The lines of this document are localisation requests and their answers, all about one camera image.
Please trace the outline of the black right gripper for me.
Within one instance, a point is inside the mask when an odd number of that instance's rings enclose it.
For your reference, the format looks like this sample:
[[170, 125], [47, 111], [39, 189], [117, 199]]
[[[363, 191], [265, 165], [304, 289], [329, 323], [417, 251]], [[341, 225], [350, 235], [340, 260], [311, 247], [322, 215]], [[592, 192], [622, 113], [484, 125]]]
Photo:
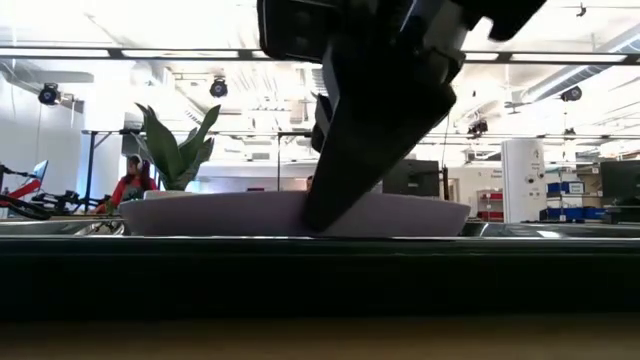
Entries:
[[471, 30], [471, 11], [453, 0], [322, 2], [337, 16], [329, 51], [350, 40], [355, 59], [393, 60], [398, 73], [379, 81], [363, 66], [323, 67], [335, 103], [332, 109], [328, 97], [315, 96], [311, 146], [321, 156], [304, 204], [304, 223], [314, 231], [336, 222], [445, 117]]

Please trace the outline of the lavender plate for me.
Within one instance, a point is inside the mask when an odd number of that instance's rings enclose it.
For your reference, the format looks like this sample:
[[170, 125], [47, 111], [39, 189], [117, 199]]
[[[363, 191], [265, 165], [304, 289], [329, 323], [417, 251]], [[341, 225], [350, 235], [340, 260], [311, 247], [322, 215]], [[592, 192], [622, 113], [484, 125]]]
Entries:
[[369, 192], [316, 232], [302, 222], [304, 191], [173, 195], [151, 192], [123, 202], [119, 213], [142, 236], [449, 237], [470, 212], [464, 204]]

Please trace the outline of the dark green tray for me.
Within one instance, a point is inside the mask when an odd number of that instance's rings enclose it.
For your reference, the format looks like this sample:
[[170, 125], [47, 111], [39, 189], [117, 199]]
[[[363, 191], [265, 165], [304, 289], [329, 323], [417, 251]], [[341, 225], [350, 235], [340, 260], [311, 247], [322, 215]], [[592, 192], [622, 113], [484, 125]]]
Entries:
[[0, 319], [640, 313], [640, 238], [0, 235]]

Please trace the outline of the black computer monitor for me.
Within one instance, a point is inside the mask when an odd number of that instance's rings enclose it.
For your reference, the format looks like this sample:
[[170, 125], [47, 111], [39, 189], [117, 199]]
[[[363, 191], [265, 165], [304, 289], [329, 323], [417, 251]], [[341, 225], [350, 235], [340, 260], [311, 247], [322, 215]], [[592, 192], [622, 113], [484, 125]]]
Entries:
[[640, 197], [640, 160], [601, 162], [600, 174], [604, 197]]
[[423, 197], [440, 196], [440, 169], [437, 161], [404, 159], [382, 180], [382, 192]]

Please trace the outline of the green plant in white pot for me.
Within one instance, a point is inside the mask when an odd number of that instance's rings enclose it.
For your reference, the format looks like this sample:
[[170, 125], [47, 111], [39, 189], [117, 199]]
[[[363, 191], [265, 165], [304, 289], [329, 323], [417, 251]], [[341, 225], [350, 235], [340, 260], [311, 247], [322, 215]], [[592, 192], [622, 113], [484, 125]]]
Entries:
[[193, 128], [185, 141], [178, 143], [172, 132], [161, 123], [151, 106], [136, 103], [143, 115], [145, 135], [135, 135], [140, 149], [159, 173], [166, 191], [184, 192], [193, 181], [202, 163], [207, 162], [214, 149], [215, 139], [208, 136], [216, 123], [220, 105], [212, 107], [199, 127]]

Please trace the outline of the white pillar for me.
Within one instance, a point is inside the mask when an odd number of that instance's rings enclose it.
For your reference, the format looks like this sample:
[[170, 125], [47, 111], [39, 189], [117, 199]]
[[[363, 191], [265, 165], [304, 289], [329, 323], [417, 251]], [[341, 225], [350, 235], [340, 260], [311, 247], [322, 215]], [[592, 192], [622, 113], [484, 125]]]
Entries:
[[543, 143], [510, 139], [501, 144], [503, 209], [506, 223], [537, 221], [547, 207]]

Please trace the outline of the blue storage bin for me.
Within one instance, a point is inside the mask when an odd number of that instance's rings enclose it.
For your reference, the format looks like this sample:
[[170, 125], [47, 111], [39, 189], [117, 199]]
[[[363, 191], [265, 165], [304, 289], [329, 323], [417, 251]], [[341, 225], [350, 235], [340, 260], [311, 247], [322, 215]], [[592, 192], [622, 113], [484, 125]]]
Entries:
[[547, 184], [547, 193], [556, 195], [580, 195], [585, 193], [582, 181], [562, 181]]
[[596, 207], [546, 208], [539, 212], [539, 218], [540, 220], [560, 220], [564, 217], [566, 221], [601, 220], [605, 213], [604, 208]]

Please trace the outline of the tilted computer monitor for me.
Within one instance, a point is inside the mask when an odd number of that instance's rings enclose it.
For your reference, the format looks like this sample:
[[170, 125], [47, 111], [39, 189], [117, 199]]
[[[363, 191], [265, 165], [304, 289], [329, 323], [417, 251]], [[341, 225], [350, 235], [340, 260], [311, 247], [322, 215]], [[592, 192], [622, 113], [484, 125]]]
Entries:
[[40, 191], [48, 165], [49, 161], [44, 160], [34, 166], [32, 175], [30, 177], [31, 181], [29, 182], [29, 185], [32, 187], [33, 193], [38, 193]]

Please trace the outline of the black background rig frame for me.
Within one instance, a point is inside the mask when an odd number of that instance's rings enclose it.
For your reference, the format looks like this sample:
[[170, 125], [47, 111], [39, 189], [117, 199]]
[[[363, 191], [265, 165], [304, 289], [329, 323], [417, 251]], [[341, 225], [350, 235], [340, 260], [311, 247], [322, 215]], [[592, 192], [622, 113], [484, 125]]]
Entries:
[[276, 141], [276, 164], [277, 164], [277, 175], [276, 175], [276, 191], [281, 191], [281, 150], [282, 150], [282, 138], [283, 137], [304, 137], [311, 138], [311, 131], [278, 131], [277, 132], [277, 141]]

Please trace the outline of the black frame bar with lights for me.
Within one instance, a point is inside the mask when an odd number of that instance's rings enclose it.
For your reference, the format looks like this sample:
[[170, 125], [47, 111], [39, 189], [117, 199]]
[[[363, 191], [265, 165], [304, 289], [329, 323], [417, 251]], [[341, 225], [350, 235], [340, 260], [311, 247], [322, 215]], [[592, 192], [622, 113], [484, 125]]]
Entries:
[[[259, 49], [161, 49], [117, 47], [0, 46], [0, 58], [34, 60], [249, 61], [270, 58]], [[640, 66], [640, 53], [467, 51], [469, 64]]]

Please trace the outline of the black background stand frame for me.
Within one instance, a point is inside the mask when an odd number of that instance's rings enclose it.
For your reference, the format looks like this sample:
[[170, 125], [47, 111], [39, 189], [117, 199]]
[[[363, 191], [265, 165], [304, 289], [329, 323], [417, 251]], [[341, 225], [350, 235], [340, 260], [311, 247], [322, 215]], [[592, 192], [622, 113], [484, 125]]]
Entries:
[[87, 155], [85, 194], [82, 202], [82, 205], [84, 206], [84, 210], [88, 211], [90, 202], [91, 202], [95, 150], [112, 135], [133, 136], [133, 135], [144, 135], [145, 132], [139, 129], [120, 129], [120, 130], [82, 130], [81, 133], [83, 135], [88, 135], [90, 137], [89, 150]]

